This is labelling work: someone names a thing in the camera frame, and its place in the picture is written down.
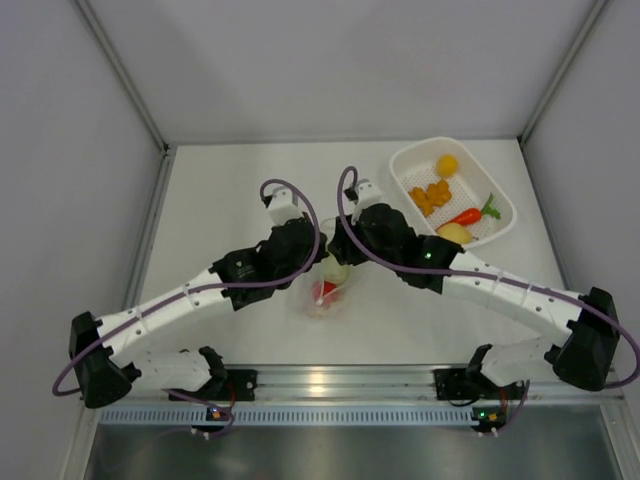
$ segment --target white table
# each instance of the white table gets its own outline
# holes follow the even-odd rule
[[[254,246],[271,222],[258,198],[266,179],[300,187],[319,217],[335,216],[338,176],[355,165],[388,189],[388,161],[407,142],[301,143],[179,147],[146,272],[142,301],[184,282],[228,251]],[[464,144],[512,199],[513,230],[474,249],[507,271],[562,287],[540,210],[516,140]],[[390,195],[390,202],[398,205]],[[294,308],[301,287],[205,321],[154,347],[209,345],[227,364],[466,363],[484,343],[511,343],[534,332],[481,307],[408,287],[367,264],[334,318],[309,318]]]

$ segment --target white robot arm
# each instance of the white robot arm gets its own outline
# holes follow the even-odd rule
[[[618,330],[594,317],[580,302],[615,319],[608,293],[594,288],[582,296],[545,289],[483,262],[448,240],[416,235],[402,213],[384,203],[381,191],[367,180],[345,193],[355,203],[354,212],[345,217],[339,201],[341,216],[328,246],[317,231],[315,214],[312,223],[298,208],[297,195],[279,188],[265,202],[276,225],[268,240],[228,253],[192,280],[127,311],[98,319],[89,312],[76,317],[70,365],[85,405],[108,405],[132,389],[182,389],[214,399],[226,371],[212,348],[154,354],[149,353],[151,346],[178,329],[270,298],[276,289],[290,285],[277,279],[308,270],[326,256],[326,248],[342,264],[373,259],[393,267],[413,287],[477,303],[541,335],[516,345],[480,346],[465,372],[466,380],[476,382],[478,388],[558,377],[586,390],[604,387]],[[561,297],[575,302],[558,300]]]

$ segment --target metal grate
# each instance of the metal grate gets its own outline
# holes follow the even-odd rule
[[[469,426],[472,409],[428,406],[281,407],[237,405],[238,426]],[[220,425],[196,406],[114,406],[106,408],[105,425]]]

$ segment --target gray wall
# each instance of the gray wall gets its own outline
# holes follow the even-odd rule
[[[92,0],[173,142],[515,136],[593,0]]]
[[[612,2],[526,148],[571,285],[609,289],[640,339],[640,2]],[[633,368],[626,346],[621,373]],[[640,424],[640,383],[627,389]]]
[[[0,64],[0,477],[49,479],[70,320],[120,306],[159,156],[71,2],[3,2]]]

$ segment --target red carrot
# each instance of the red carrot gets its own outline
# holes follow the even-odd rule
[[[440,227],[448,223],[457,223],[458,225],[471,225],[478,222],[483,215],[489,215],[490,217],[500,220],[500,212],[491,205],[492,202],[493,193],[489,195],[489,199],[487,200],[487,203],[485,203],[482,207],[482,210],[478,210],[475,207],[469,208],[468,210],[465,210],[460,215],[458,215],[456,218],[452,218],[448,222],[443,223],[442,225],[440,225]]]

